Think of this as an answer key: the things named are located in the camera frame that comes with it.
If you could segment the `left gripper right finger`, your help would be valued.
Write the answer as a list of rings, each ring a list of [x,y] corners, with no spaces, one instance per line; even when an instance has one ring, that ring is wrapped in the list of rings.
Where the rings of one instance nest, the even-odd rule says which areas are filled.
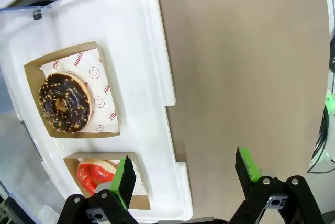
[[[248,148],[238,147],[235,169],[245,196],[229,223],[259,223],[268,209],[277,210],[285,223],[324,223],[305,178],[280,181],[262,175]]]

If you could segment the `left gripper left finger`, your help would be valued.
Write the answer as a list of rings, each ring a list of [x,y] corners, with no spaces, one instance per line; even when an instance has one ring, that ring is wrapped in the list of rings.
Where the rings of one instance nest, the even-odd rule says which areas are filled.
[[[121,159],[107,189],[91,197],[73,194],[67,198],[58,223],[137,223],[129,213],[136,175],[130,157]]]

